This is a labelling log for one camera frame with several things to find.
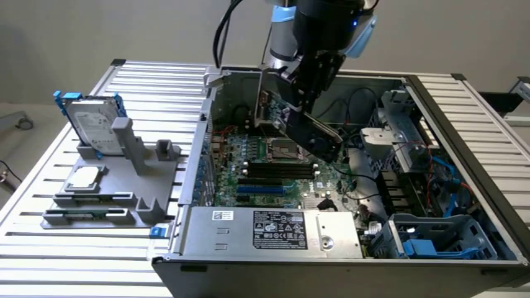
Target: power supply label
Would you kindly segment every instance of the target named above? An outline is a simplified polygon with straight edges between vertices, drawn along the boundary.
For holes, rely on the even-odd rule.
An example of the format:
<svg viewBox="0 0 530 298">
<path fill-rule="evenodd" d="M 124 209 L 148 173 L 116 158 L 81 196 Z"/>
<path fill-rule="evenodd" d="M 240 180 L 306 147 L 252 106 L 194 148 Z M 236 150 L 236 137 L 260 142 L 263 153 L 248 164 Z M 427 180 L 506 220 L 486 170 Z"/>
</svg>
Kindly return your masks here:
<svg viewBox="0 0 530 298">
<path fill-rule="evenodd" d="M 252 245 L 259 250 L 307 250 L 304 213 L 254 211 Z"/>
</svg>

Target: robotic arm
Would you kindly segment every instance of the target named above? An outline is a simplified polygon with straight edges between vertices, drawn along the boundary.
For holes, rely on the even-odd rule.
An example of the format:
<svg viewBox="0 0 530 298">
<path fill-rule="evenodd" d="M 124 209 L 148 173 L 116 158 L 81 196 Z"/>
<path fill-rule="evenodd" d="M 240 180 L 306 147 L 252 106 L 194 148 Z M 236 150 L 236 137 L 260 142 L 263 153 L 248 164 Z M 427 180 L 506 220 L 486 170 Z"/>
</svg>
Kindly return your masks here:
<svg viewBox="0 0 530 298">
<path fill-rule="evenodd" d="M 296 7 L 286 7 L 292 1 L 280 2 L 284 6 L 275 6 L 272 15 L 270 65 L 278 70 L 278 90 L 288 109 L 276 127 L 311 154 L 332 162 L 343 139 L 311 117 L 312 105 L 346 57 L 356 58 L 364 49 L 378 1 L 368 8 L 364 0 L 299 0 Z"/>
</svg>

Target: blue drive bracket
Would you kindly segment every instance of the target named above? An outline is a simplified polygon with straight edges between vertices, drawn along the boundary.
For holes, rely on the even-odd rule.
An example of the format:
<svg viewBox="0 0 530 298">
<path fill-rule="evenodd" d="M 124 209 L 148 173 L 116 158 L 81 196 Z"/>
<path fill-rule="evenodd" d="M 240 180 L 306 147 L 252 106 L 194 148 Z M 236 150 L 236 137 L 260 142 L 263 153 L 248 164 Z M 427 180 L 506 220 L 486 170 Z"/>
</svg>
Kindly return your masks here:
<svg viewBox="0 0 530 298">
<path fill-rule="evenodd" d="M 56 105 L 57 105 L 57 107 L 60 109 L 60 112 L 68 118 L 68 121 L 72 124 L 72 129 L 73 129 L 75 133 L 77 134 L 77 136 L 80 138 L 81 146 L 87 147 L 88 145 L 83 142 L 81 135 L 80 135 L 79 131 L 75 128 L 73 121 L 72 121 L 72 119 L 71 119 L 71 117 L 68 115 L 68 111 L 67 111 L 67 107 L 68 107 L 68 104 L 71 102 L 81 101 L 84 99 L 85 100 L 91 100 L 91 99 L 108 100 L 108 99 L 112 99 L 116 102 L 117 116 L 119 117 L 127 117 L 127 111 L 126 111 L 126 106 L 123 104 L 123 98 L 121 98 L 121 96 L 117 93 L 115 93 L 112 97 L 108 97 L 108 96 L 83 96 L 83 93 L 80 93 L 80 92 L 67 92 L 67 93 L 63 94 L 63 92 L 60 90 L 56 90 L 53 92 L 53 101 L 55 101 L 55 103 L 56 103 Z M 97 156 L 97 158 L 103 157 L 103 154 L 97 150 L 96 150 L 96 156 Z"/>
<path fill-rule="evenodd" d="M 410 239 L 403 242 L 405 254 L 417 259 L 453 259 L 469 260 L 479 252 L 477 247 L 462 251 L 437 251 L 433 241 L 427 239 Z"/>
</svg>

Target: slatted metal surface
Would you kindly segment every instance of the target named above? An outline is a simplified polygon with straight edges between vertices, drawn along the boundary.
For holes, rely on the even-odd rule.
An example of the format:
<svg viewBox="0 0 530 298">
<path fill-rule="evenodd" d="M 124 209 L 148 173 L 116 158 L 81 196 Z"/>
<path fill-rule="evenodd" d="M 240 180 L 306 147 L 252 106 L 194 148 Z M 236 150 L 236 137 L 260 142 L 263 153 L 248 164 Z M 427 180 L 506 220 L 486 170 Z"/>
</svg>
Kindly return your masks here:
<svg viewBox="0 0 530 298">
<path fill-rule="evenodd" d="M 463 82 L 421 76 L 429 93 L 530 228 L 530 154 L 527 144 L 498 121 L 477 91 Z"/>
<path fill-rule="evenodd" d="M 203 73 L 204 66 L 128 61 L 108 70 L 93 93 L 120 92 L 135 134 L 147 143 L 170 138 L 188 154 L 204 100 Z M 422 74 L 421 79 L 477 157 L 495 173 L 497 183 L 503 189 L 517 190 L 510 201 L 525 206 L 526 189 L 510 182 L 509 172 L 517 169 L 518 177 L 529 174 L 522 166 L 527 160 L 454 79 L 445 74 Z M 151 253 L 167 247 L 168 240 L 150 240 L 148 229 L 40 228 L 40 214 L 51 206 L 51 196 L 79 157 L 76 144 L 76 135 L 67 126 L 0 211 L 0 297 L 171 297 L 146 261 Z M 186 168 L 183 157 L 168 214 L 176 214 Z M 485 297 L 505 294 L 491 292 Z"/>
</svg>

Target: blue clip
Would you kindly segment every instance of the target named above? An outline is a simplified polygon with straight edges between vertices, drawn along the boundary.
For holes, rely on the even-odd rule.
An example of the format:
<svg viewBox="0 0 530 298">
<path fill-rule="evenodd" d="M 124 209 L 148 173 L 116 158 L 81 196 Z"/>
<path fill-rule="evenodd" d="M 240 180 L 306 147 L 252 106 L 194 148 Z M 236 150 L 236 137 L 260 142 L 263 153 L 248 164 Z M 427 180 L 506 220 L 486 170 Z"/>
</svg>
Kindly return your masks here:
<svg viewBox="0 0 530 298">
<path fill-rule="evenodd" d="M 67 110 L 64 108 L 64 104 L 63 104 L 63 99 L 65 100 L 76 100 L 80 99 L 83 97 L 83 94 L 80 92 L 67 92 L 64 93 L 64 95 L 60 95 L 61 92 L 60 90 L 53 92 L 53 101 L 56 102 L 56 105 L 60 109 L 60 112 L 63 113 L 63 115 L 67 115 Z"/>
<path fill-rule="evenodd" d="M 272 23 L 282 23 L 282 22 L 288 22 L 295 19 L 295 12 L 296 12 L 296 7 L 282 7 L 275 5 L 272 7 L 272 17 L 271 17 L 271 22 Z"/>
<path fill-rule="evenodd" d="M 164 239 L 166 228 L 152 227 L 150 230 L 150 239 Z"/>
<path fill-rule="evenodd" d="M 83 93 L 80 92 L 67 92 L 63 95 L 63 99 L 69 99 L 69 100 L 81 99 L 81 97 L 83 97 Z"/>
<path fill-rule="evenodd" d="M 57 105 L 57 107 L 60 109 L 60 112 L 63 113 L 63 116 L 65 116 L 67 115 L 67 110 L 65 110 L 64 105 L 63 105 L 63 98 L 60 97 L 60 90 L 53 92 L 53 101 L 56 102 L 56 105 Z"/>
</svg>

